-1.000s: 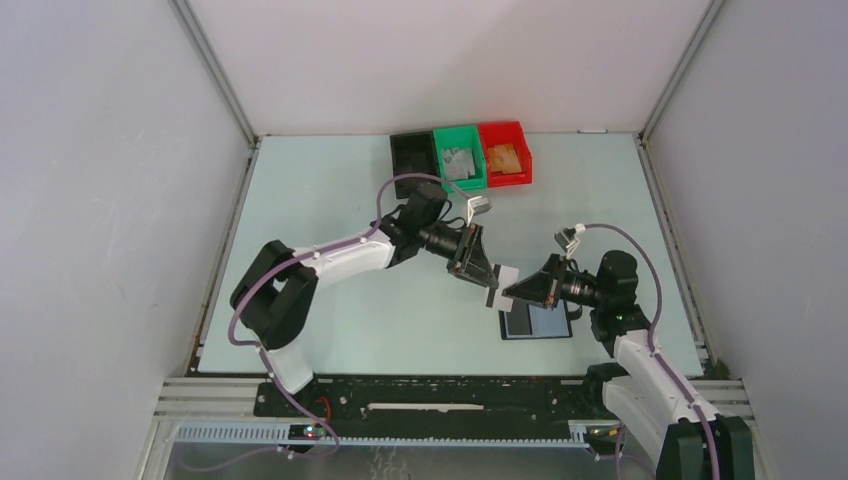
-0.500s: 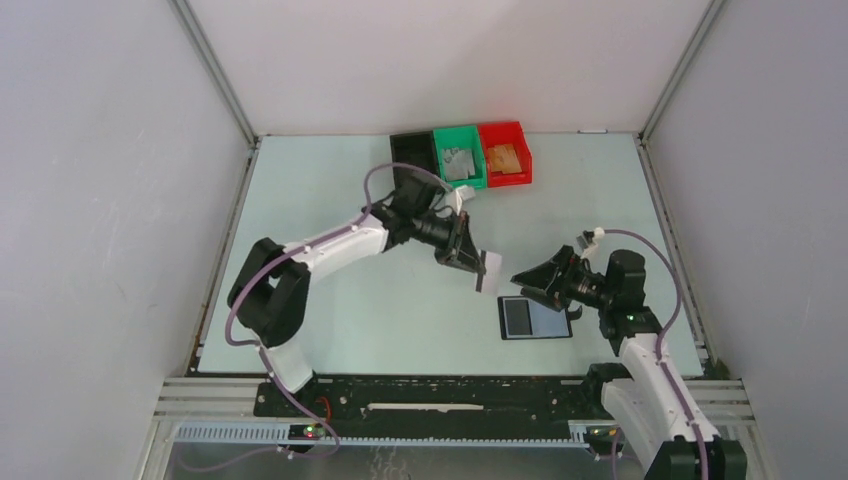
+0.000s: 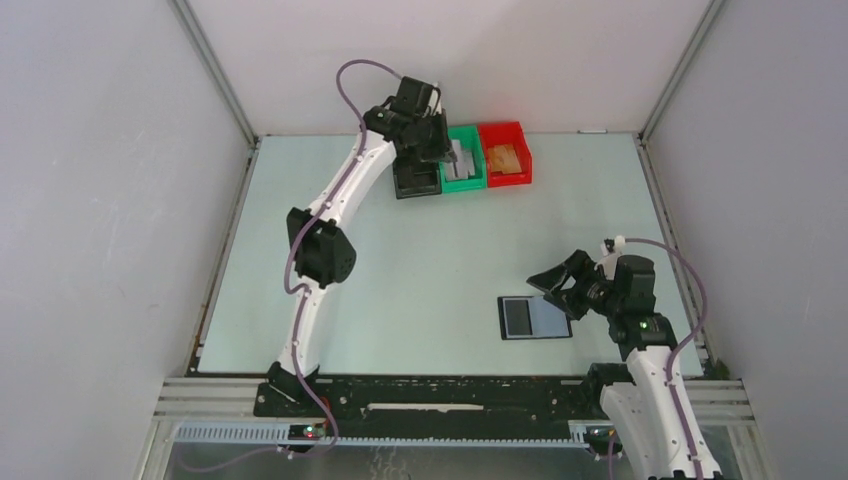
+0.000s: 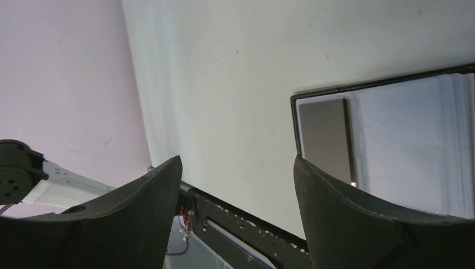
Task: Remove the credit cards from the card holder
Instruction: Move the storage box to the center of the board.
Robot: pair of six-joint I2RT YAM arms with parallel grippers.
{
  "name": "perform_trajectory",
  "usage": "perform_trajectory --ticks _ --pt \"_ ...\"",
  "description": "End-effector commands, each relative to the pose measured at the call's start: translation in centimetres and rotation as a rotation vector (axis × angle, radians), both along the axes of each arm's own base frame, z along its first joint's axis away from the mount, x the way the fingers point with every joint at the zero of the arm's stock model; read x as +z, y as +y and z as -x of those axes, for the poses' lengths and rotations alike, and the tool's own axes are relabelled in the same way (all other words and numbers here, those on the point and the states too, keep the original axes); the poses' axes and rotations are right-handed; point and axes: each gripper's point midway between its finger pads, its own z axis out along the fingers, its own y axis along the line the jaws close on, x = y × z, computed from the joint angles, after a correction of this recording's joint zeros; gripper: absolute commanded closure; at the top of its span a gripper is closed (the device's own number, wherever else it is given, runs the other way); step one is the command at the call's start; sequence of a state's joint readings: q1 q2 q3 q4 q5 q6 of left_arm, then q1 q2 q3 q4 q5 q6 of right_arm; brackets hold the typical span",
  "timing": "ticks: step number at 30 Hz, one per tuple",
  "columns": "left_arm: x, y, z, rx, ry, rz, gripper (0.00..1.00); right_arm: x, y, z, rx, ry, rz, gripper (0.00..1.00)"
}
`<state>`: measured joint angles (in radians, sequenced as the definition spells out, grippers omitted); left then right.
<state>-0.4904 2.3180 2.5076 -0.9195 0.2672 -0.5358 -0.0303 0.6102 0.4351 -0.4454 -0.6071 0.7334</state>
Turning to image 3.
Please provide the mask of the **silver credit card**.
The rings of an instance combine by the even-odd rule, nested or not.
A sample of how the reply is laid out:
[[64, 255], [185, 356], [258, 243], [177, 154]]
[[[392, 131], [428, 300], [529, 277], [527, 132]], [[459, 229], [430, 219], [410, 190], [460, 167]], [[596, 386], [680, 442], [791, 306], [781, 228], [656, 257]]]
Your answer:
[[459, 140], [452, 140], [451, 145], [456, 159], [447, 166], [446, 178], [451, 182], [467, 180], [475, 171], [473, 153], [464, 149]]

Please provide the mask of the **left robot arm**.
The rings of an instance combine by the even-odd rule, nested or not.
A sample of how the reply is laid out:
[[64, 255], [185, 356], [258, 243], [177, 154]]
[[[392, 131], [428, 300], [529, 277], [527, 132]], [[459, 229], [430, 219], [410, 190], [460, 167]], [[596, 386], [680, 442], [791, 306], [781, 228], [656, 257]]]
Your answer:
[[268, 382], [277, 402], [292, 416], [316, 403], [309, 375], [319, 368], [328, 327], [321, 318], [325, 297], [353, 272], [357, 252], [346, 227], [377, 178], [396, 160], [426, 164], [453, 161], [446, 112], [441, 104], [413, 113], [375, 106], [360, 120], [360, 133], [347, 158], [322, 193], [286, 218], [290, 252], [284, 289], [296, 298], [293, 325]]

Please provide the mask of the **red storage bin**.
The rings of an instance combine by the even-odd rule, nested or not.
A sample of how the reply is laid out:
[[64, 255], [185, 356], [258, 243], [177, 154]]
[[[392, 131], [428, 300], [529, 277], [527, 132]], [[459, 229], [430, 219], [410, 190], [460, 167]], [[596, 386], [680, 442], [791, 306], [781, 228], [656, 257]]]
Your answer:
[[477, 131], [489, 188], [532, 183], [533, 156], [518, 121], [482, 123]]

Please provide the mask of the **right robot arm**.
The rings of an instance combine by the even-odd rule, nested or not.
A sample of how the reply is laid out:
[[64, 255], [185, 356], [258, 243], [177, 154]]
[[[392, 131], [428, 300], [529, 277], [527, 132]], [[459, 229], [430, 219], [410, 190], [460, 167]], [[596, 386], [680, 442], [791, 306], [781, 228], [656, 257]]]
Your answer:
[[577, 250], [528, 277], [530, 286], [572, 320], [607, 320], [618, 363], [591, 365], [581, 392], [585, 411], [608, 418], [640, 479], [721, 479], [722, 468], [698, 426], [670, 321], [656, 309], [652, 260], [612, 245], [601, 261]]

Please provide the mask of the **black leather card holder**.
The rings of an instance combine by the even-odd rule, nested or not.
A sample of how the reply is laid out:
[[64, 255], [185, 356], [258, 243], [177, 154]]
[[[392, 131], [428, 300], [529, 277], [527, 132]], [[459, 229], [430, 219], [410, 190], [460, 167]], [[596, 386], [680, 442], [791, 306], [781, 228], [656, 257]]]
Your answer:
[[566, 314], [541, 296], [497, 298], [501, 339], [545, 340], [573, 336]]

